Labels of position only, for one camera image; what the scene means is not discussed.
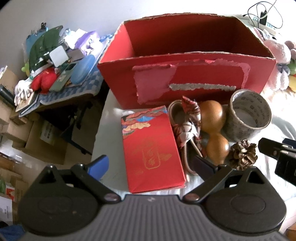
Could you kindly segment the pine cone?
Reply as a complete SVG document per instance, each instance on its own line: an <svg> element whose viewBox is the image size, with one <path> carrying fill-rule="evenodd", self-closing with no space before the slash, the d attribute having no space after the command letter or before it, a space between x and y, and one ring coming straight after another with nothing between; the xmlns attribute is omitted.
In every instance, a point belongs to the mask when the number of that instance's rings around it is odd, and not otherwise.
<svg viewBox="0 0 296 241"><path fill-rule="evenodd" d="M228 161L233 169L243 171L255 164L258 159L256 154L257 145L247 139L236 142L230 147Z"/></svg>

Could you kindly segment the red decorated gift box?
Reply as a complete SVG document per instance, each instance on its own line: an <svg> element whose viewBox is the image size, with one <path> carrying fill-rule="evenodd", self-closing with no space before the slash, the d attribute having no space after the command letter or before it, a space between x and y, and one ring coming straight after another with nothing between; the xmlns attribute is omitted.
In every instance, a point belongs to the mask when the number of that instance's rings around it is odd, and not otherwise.
<svg viewBox="0 0 296 241"><path fill-rule="evenodd" d="M185 185L186 177L165 106L125 115L121 127L130 193Z"/></svg>

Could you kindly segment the wooden gourd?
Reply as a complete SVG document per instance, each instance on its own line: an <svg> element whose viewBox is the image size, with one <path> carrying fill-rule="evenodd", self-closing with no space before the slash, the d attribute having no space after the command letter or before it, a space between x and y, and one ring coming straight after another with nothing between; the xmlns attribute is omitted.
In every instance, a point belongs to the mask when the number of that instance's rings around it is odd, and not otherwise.
<svg viewBox="0 0 296 241"><path fill-rule="evenodd" d="M199 105L201 111L201 131L209 135L206 152L214 164L222 164L229 154L228 140L221 134L226 121L226 113L222 105L214 100L203 101Z"/></svg>

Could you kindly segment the beige shoe with patterned bow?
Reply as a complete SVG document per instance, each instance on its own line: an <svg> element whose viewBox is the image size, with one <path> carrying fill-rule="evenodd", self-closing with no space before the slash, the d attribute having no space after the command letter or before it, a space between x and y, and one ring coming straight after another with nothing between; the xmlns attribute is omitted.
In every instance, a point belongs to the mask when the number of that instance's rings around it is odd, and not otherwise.
<svg viewBox="0 0 296 241"><path fill-rule="evenodd" d="M201 111L198 103L183 96L168 107L169 119L185 172L197 175L195 158L204 158L201 146Z"/></svg>

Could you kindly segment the pink plush rabbit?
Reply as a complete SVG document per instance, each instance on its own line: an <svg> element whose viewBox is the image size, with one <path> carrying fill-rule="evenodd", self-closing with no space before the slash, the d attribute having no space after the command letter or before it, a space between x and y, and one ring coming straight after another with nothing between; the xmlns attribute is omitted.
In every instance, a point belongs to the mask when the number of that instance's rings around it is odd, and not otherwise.
<svg viewBox="0 0 296 241"><path fill-rule="evenodd" d="M274 91L286 90L290 83L288 76L295 74L295 41L283 42L273 39L267 30L256 27L254 30L276 60L266 85Z"/></svg>

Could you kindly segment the brown cardboard boxes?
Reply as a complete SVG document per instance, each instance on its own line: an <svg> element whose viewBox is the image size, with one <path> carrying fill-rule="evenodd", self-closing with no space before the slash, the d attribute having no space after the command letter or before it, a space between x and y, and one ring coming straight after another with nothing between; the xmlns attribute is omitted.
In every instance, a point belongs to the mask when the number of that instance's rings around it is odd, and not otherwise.
<svg viewBox="0 0 296 241"><path fill-rule="evenodd" d="M10 119L12 112L1 102L1 134L12 141L11 147L16 151L9 155L13 158L13 170L1 166L1 178L14 187L13 210L16 211L21 198L47 164L64 164L67 143L62 139L55 140L54 145L46 143L40 139L42 122L39 118L17 125Z"/></svg>

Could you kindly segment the green phone box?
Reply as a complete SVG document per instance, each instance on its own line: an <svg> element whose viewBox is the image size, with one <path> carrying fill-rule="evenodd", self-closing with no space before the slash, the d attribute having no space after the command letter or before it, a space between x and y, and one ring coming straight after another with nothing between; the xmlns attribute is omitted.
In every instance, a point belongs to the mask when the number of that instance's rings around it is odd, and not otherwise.
<svg viewBox="0 0 296 241"><path fill-rule="evenodd" d="M56 79L54 84L51 86L49 91L54 91L54 92L60 92L64 86L66 85L67 81L70 79L72 72L75 68L77 63L71 63L69 64L59 75L59 77Z"/></svg>

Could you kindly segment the red plush toy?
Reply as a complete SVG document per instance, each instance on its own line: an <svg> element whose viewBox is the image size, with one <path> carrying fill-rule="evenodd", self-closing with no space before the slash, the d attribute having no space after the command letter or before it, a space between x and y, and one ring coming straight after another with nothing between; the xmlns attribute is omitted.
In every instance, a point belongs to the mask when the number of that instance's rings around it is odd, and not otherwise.
<svg viewBox="0 0 296 241"><path fill-rule="evenodd" d="M30 88L40 94L47 94L57 77L54 67L47 68L33 79Z"/></svg>

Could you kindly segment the blue oval case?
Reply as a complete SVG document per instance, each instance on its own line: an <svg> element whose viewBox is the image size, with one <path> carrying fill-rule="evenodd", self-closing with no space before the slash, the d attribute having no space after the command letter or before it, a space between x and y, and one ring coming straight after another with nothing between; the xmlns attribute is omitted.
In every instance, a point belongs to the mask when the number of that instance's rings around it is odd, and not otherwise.
<svg viewBox="0 0 296 241"><path fill-rule="evenodd" d="M74 85L79 85L83 82L89 72L95 65L96 58L94 55L90 54L85 56L83 59L78 61L73 69L70 77L70 81Z"/></svg>

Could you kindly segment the white glove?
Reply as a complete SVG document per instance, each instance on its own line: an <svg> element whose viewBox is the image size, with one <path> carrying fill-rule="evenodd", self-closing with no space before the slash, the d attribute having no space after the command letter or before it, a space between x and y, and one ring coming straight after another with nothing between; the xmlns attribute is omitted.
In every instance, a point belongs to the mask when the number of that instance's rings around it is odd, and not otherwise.
<svg viewBox="0 0 296 241"><path fill-rule="evenodd" d="M27 78L26 80L20 80L15 86L14 93L14 104L18 106L22 100L27 100L30 95L34 92L31 89L32 80Z"/></svg>

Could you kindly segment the white square device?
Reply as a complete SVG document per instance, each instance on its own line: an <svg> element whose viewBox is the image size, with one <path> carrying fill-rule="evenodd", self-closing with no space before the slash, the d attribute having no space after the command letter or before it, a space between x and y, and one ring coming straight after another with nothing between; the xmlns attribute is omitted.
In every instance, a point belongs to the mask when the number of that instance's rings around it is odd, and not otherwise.
<svg viewBox="0 0 296 241"><path fill-rule="evenodd" d="M50 59L55 67L61 66L63 63L67 62L69 57L62 46L56 47L49 53Z"/></svg>

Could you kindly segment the white power strip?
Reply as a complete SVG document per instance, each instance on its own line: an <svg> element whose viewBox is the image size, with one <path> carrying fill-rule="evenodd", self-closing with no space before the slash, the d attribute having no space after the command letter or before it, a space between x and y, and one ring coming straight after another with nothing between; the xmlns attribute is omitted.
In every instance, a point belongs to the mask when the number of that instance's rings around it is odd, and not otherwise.
<svg viewBox="0 0 296 241"><path fill-rule="evenodd" d="M267 30L272 35L280 34L280 30L274 27L269 22L265 24L260 23L260 20L255 15L251 14L251 17L248 14L244 15L234 15L236 18L241 20L249 28L259 28L260 30Z"/></svg>

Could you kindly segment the large red cardboard box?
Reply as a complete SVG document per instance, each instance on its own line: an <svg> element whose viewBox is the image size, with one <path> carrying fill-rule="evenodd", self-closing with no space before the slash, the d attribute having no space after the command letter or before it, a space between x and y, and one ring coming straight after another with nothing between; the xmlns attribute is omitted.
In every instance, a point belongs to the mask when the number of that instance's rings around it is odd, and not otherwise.
<svg viewBox="0 0 296 241"><path fill-rule="evenodd" d="M168 105L183 96L229 101L261 92L276 60L233 16L169 14L124 21L98 62L124 109Z"/></svg>

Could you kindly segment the purple tissue pack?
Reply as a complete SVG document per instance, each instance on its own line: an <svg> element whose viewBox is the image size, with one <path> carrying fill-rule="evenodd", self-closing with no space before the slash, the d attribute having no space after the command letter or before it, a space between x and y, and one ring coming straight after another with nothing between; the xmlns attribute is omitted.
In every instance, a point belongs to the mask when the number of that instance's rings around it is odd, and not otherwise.
<svg viewBox="0 0 296 241"><path fill-rule="evenodd" d="M101 49L102 43L100 42L100 36L96 31L85 33L80 37L76 43L74 49L79 49L85 56L89 55L95 49Z"/></svg>

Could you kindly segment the green cloth item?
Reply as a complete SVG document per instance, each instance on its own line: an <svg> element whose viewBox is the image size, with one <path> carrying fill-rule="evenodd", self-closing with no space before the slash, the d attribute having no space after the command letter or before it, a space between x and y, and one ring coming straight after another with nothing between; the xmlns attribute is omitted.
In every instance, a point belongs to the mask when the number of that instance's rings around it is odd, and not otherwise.
<svg viewBox="0 0 296 241"><path fill-rule="evenodd" d="M54 27L46 32L44 32L31 47L29 54L29 70L35 71L37 69L37 64L40 58L49 54L59 45L59 33L63 26Z"/></svg>

